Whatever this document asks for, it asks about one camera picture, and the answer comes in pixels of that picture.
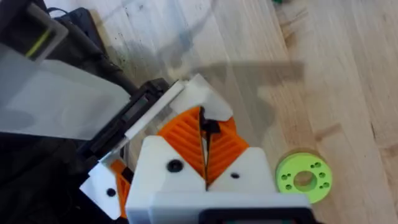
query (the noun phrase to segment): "wood grain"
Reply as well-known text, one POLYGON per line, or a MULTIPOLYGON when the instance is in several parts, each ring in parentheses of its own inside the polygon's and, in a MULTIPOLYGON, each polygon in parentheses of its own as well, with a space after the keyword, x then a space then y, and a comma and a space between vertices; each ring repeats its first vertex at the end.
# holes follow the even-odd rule
MULTIPOLYGON (((239 134, 273 169, 296 148, 332 168, 325 223, 398 223, 398 2, 46 0, 93 15, 110 57, 138 85, 201 73, 239 134)), ((174 114, 164 111, 131 143, 174 114)))

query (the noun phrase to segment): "white plastic panel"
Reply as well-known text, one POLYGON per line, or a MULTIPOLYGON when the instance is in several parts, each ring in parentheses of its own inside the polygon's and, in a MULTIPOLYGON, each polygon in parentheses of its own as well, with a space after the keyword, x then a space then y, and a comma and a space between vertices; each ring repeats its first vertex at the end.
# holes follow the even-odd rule
POLYGON ((142 143, 135 175, 126 202, 130 223, 147 223, 148 208, 158 192, 205 192, 205 180, 161 136, 148 136, 142 143), (183 162, 180 172, 171 173, 167 164, 183 162))
POLYGON ((170 107, 177 113, 183 113, 194 106, 204 107, 206 119, 227 121, 233 115, 229 104, 199 74, 187 82, 184 91, 170 103, 170 107))
POLYGON ((90 140, 128 102, 120 87, 63 62, 40 65, 0 44, 0 131, 90 140))
POLYGON ((209 191, 276 193, 265 152, 247 148, 209 187, 209 191))
POLYGON ((118 191, 114 174, 102 163, 98 163, 88 175, 90 177, 80 186, 80 190, 110 218, 119 218, 121 212, 118 194, 110 197, 106 193, 108 189, 118 191))
POLYGON ((156 103, 145 112, 142 117, 135 122, 124 134, 128 139, 132 139, 140 130, 142 130, 156 115, 158 115, 169 103, 184 89, 182 81, 175 82, 156 103))

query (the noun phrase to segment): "yellow stripe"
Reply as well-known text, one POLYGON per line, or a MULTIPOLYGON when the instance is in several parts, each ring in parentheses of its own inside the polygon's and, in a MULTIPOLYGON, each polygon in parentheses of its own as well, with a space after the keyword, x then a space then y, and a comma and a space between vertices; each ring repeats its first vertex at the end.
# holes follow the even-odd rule
POLYGON ((31 57, 37 49, 44 43, 44 41, 49 37, 50 29, 47 29, 36 41, 36 43, 30 48, 30 50, 25 54, 26 57, 31 57))

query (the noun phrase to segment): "gray plastic part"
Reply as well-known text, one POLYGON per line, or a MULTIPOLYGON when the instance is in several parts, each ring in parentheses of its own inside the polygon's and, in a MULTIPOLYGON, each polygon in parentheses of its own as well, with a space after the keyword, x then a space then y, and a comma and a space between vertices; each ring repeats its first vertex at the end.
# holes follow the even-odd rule
POLYGON ((120 87, 63 62, 37 64, 0 44, 0 131, 92 139, 126 104, 120 87))

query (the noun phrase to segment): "green ring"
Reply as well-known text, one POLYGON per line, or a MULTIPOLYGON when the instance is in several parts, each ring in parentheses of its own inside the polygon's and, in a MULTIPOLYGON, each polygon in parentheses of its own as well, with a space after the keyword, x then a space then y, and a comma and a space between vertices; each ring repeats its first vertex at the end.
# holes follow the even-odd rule
POLYGON ((328 164, 316 155, 307 152, 289 155, 279 163, 276 170, 276 184, 279 192, 305 194, 310 203, 319 202, 328 195, 332 180, 328 164), (296 186, 294 177, 303 171, 311 172, 313 177, 308 185, 296 186))

